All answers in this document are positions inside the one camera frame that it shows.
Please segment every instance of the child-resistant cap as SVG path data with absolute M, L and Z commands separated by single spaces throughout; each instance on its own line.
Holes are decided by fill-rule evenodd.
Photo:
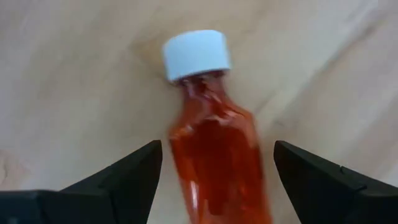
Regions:
M 183 77 L 212 70 L 229 70 L 225 35 L 216 30 L 195 30 L 171 38 L 163 46 L 167 78 Z

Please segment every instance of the plastic bottle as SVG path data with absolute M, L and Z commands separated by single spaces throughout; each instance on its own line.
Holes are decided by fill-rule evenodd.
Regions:
M 270 224 L 252 114 L 225 93 L 225 36 L 186 32 L 164 45 L 167 76 L 183 93 L 169 139 L 192 224 Z

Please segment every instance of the bottle neck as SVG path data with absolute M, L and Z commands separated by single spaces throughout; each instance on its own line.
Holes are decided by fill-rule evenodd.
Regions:
M 222 82 L 224 74 L 224 71 L 218 70 L 181 79 L 178 85 L 182 87 L 184 102 L 193 98 L 224 101 L 227 98 Z

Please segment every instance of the light wood surface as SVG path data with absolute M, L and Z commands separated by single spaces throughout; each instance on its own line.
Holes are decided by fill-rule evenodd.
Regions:
M 149 224 L 187 223 L 160 48 L 193 29 L 228 36 L 275 223 L 299 223 L 276 139 L 398 185 L 397 24 L 395 0 L 0 0 L 0 189 L 61 189 L 161 139 Z

